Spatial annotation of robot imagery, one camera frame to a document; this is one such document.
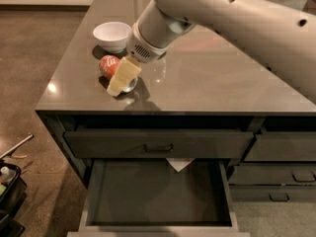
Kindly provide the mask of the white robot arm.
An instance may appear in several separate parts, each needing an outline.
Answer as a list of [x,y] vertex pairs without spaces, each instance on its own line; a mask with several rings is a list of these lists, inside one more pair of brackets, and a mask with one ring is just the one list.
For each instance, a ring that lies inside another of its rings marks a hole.
[[316,102],[316,16],[267,0],[151,0],[126,51],[149,63],[194,26],[206,27]]

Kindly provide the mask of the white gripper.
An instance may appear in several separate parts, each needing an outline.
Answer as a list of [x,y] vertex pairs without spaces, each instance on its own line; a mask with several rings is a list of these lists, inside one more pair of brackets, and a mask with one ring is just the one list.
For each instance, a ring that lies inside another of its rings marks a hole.
[[108,72],[111,76],[107,92],[114,97],[120,93],[129,93],[135,88],[137,76],[141,71],[139,62],[150,63],[166,53],[166,48],[155,47],[146,41],[137,23],[133,24],[127,37],[126,50],[130,56],[122,59],[111,56],[107,61]]

